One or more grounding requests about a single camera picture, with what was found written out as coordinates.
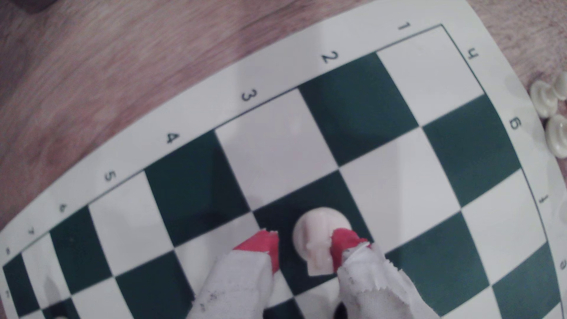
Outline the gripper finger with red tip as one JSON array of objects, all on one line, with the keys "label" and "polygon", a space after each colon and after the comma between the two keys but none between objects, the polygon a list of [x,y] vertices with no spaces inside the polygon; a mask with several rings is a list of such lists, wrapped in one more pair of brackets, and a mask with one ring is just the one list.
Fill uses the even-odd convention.
[{"label": "gripper finger with red tip", "polygon": [[330,239],[348,318],[439,318],[379,245],[346,228],[335,229]]},{"label": "gripper finger with red tip", "polygon": [[279,235],[261,229],[213,265],[187,318],[262,318],[280,269]]}]

